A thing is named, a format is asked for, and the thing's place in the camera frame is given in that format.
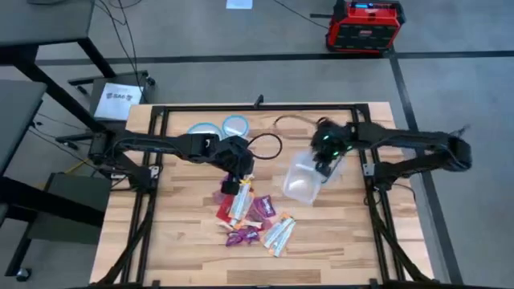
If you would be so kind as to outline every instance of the plastic lid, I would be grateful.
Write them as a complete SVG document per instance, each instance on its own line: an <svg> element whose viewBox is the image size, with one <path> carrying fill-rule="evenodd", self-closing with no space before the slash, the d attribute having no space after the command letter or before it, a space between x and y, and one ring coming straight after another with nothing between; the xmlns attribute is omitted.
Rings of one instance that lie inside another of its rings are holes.
<svg viewBox="0 0 514 289"><path fill-rule="evenodd" d="M218 135L220 140L223 138L222 131L213 123L195 124L187 130L187 133L212 133Z"/></svg>
<svg viewBox="0 0 514 289"><path fill-rule="evenodd" d="M245 137L250 125L244 116L229 116L223 121L222 130L225 136Z"/></svg>

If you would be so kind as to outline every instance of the paper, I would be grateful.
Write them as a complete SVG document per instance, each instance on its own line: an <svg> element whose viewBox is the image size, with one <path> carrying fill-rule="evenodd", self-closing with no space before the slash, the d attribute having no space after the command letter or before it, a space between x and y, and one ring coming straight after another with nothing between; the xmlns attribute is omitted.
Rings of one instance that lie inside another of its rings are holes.
<svg viewBox="0 0 514 289"><path fill-rule="evenodd" d="M253 0L226 0L227 9L251 9Z"/></svg>
<svg viewBox="0 0 514 289"><path fill-rule="evenodd" d="M130 107L141 102L141 90L143 89L132 85L106 83L95 111L95 117L127 120Z"/></svg>

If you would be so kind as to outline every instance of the concrete floor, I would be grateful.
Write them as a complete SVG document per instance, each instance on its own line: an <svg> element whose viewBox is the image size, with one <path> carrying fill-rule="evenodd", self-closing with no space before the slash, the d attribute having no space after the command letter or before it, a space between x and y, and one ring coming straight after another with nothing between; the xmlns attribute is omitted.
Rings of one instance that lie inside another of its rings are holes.
<svg viewBox="0 0 514 289"><path fill-rule="evenodd" d="M334 0L283 0L302 14L329 14ZM514 50L510 28L514 1L402 1L407 23L395 47L401 52ZM223 0L143 0L127 9L138 56L243 55L325 52L325 31L278 6L255 0L252 10L226 10ZM326 25L326 19L315 19ZM108 17L98 9L90 29L105 57L124 57ZM128 35L122 38L129 45ZM40 49L38 59L84 59L75 44ZM129 65L113 66L130 71ZM264 94L275 101L389 101L399 128L406 128L389 60L317 60L248 63L151 63L157 81L154 103L252 102ZM514 136L511 91L514 59L401 59L400 67L420 129L453 131L465 124L464 138L473 148L474 167L467 173L434 173L434 182L464 282L514 287L512 244L514 197L509 152ZM88 100L66 83L69 77L96 75L93 66L42 69L84 107ZM25 79L12 67L0 67L1 79ZM51 98L41 113L81 124ZM77 132L45 120L40 128L53 135ZM44 183L51 172L76 160L32 139L22 142L8 176L30 185ZM424 191L414 179L422 227L436 276L445 280ZM8 222L0 230L0 271L22 234L23 224ZM0 277L5 288L59 288L87 284L94 246L33 242L24 263L35 269L25 284Z"/></svg>

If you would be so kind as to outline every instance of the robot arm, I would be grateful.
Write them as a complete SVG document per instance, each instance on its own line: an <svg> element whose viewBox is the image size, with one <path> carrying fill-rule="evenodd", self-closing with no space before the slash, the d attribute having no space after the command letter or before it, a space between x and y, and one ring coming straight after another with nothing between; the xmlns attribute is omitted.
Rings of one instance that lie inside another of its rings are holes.
<svg viewBox="0 0 514 289"><path fill-rule="evenodd" d="M397 164L380 162L365 165L364 174L373 176L375 187L389 190L399 177L414 173L445 169L466 171L471 167L471 147L464 140L445 132L411 132L383 128L374 123L335 124L326 118L317 123L311 146L315 153L316 170L324 176L331 173L330 164L351 149L373 149L380 146L424 149L425 156Z"/></svg>
<svg viewBox="0 0 514 289"><path fill-rule="evenodd" d="M122 156L125 151L173 154L195 164L211 164L229 173L228 179L222 183L222 192L227 194L237 194L239 181L251 174L254 167L253 154L248 149L247 140L239 136L219 140L218 135L209 133L162 137L126 130L112 135L101 132L95 135L89 156L95 163L109 163L113 157L128 162ZM139 185L149 185L150 172L146 168L130 164L124 167L132 167L132 171L139 176Z"/></svg>

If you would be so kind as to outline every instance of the wooden tabletop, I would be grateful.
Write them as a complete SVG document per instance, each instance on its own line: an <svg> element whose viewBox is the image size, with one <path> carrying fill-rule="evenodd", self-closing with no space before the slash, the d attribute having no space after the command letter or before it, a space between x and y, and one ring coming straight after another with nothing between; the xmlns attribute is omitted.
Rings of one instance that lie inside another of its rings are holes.
<svg viewBox="0 0 514 289"><path fill-rule="evenodd" d="M370 103L369 108L372 121L394 128L389 103ZM147 132L150 111L151 105L134 106L127 129ZM249 137L252 137L271 131L278 116L292 113L311 120L327 116L339 124L351 121L349 112L341 110L171 112L167 135L186 133L189 127L203 121L221 126L227 116L239 114L249 120ZM311 136L314 132L309 124L291 119L281 120L279 128L296 136ZM369 211L363 203L365 187L357 152L347 155L342 175L320 191L312 206L283 195L282 185L290 162L295 154L308 150L308 145L309 140L284 140L284 150L276 159L255 160L252 186L256 196L270 194L277 213L287 212L297 221L287 250L279 258L270 256L260 243L225 247L226 233L215 225L218 205L212 198L226 175L223 171L164 156L145 284L151 284L154 279L160 279L162 286L345 285L367 284L371 278L380 280ZM273 138L257 140L251 146L255 154L263 156L274 154L277 148ZM380 148L379 153L382 161L398 162L403 158L400 149ZM142 153L127 154L141 162ZM407 180L398 183L410 185ZM124 249L134 198L134 192L112 192L92 282L103 277ZM389 198L400 245L421 271L431 277L413 194L394 186ZM390 251L387 245L385 248L394 276ZM136 252L133 257L136 265L132 266L131 280L135 279L138 256Z"/></svg>

